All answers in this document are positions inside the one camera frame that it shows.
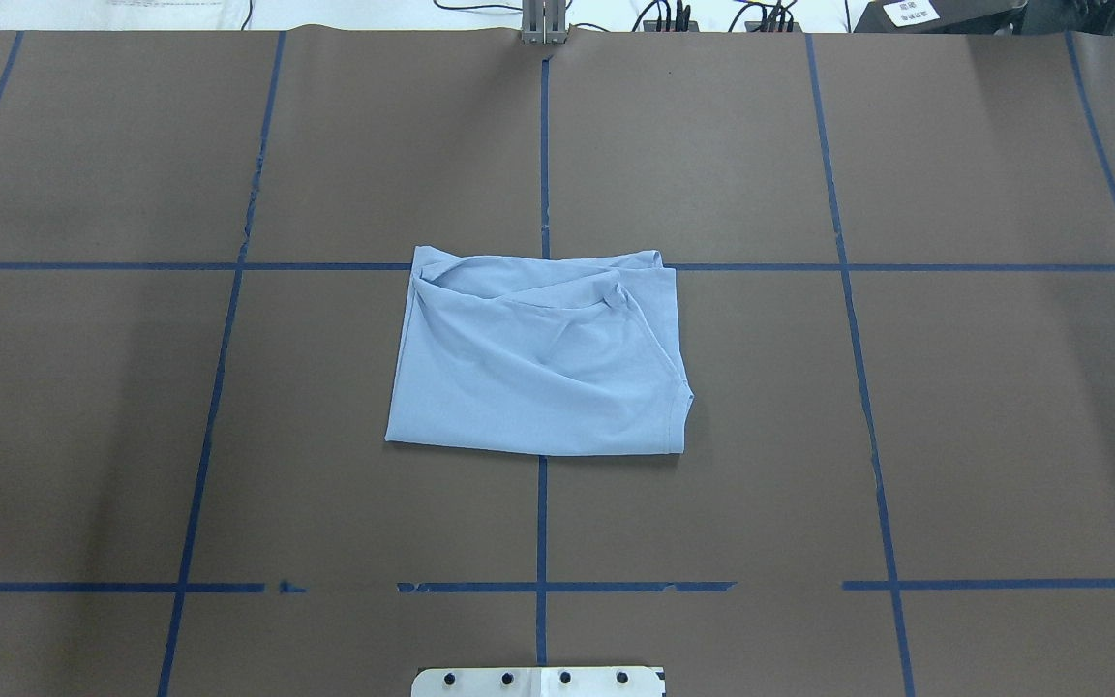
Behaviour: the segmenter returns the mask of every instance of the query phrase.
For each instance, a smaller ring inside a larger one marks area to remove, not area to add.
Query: wire
[[[570,9],[571,4],[574,4],[575,0],[566,0],[566,9]],[[486,3],[486,4],[442,4],[437,0],[433,0],[433,4],[438,6],[443,10],[510,10],[514,12],[522,12],[523,8],[515,8],[514,4],[501,4],[501,3]]]
[[[669,0],[651,0],[651,3],[647,3],[642,7],[642,11],[639,12],[639,17],[636,19],[634,26],[631,27],[631,31],[639,31],[639,26],[642,25],[642,17],[648,13],[648,10],[656,6],[657,8],[657,31],[660,31],[660,6],[665,6],[665,12],[669,12]]]
[[[730,31],[734,31],[734,27],[738,26],[738,18],[743,17],[744,12],[747,12],[747,10],[749,10],[752,8],[759,8],[760,9],[760,14],[759,14],[759,22],[760,23],[763,23],[763,22],[766,21],[766,19],[768,18],[768,4],[764,4],[764,3],[744,3],[743,8],[738,9],[738,14],[735,14],[734,19],[730,20],[730,28],[727,28],[727,30],[725,30],[726,33],[730,33]]]
[[[726,32],[734,31],[734,27],[738,26],[738,19],[750,8],[759,8],[759,26],[749,31],[779,33],[794,31],[794,12],[791,11],[794,3],[797,3],[797,0],[791,0],[789,4],[782,4],[779,0],[777,3],[744,3]]]

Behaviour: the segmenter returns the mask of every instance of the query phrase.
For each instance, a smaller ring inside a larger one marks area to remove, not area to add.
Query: light blue t-shirt
[[[386,441],[681,453],[692,399],[660,252],[545,261],[416,248]]]

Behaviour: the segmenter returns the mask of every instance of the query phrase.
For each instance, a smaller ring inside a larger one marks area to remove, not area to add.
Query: black device
[[[747,28],[748,32],[757,33],[799,33],[803,30],[794,19],[789,19],[786,22],[779,19],[770,22],[744,22],[744,27]]]
[[[1016,32],[1027,8],[1027,0],[929,0],[939,14],[919,26],[894,26],[885,3],[867,3],[854,26],[854,33],[996,33]]]
[[[1018,33],[1115,33],[1115,0],[1030,0]]]
[[[683,27],[685,28],[680,28],[680,30],[677,30],[677,28],[672,28],[669,31],[670,32],[673,32],[673,31],[699,31],[700,30],[700,22],[695,21],[695,19],[691,19],[691,21],[689,23],[686,23]],[[644,31],[665,31],[665,22],[663,21],[662,22],[657,22],[656,19],[644,19],[644,21],[642,21],[642,30],[644,30]]]

